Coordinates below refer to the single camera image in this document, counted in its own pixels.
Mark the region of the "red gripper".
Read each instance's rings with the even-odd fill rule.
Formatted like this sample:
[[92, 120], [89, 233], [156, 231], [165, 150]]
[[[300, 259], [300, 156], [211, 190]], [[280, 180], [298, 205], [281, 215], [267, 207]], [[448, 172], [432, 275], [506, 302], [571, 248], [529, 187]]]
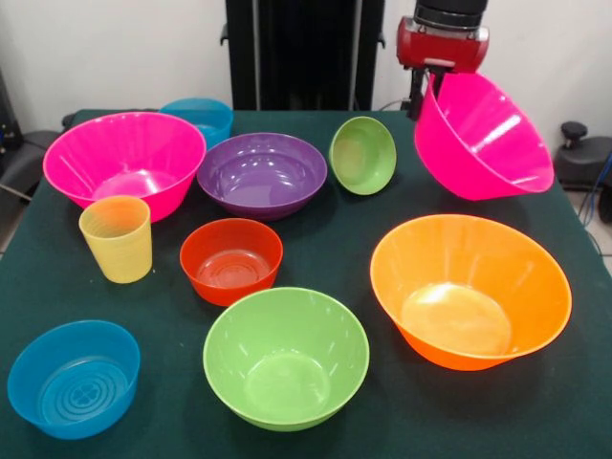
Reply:
[[[448, 31], [420, 24], [404, 16], [397, 30], [396, 56], [399, 63], [411, 69], [407, 115], [420, 117], [424, 100], [425, 68], [440, 67], [454, 73], [475, 73], [489, 48], [490, 31], [481, 26], [475, 31]], [[440, 91], [447, 71], [430, 70], [429, 86]]]

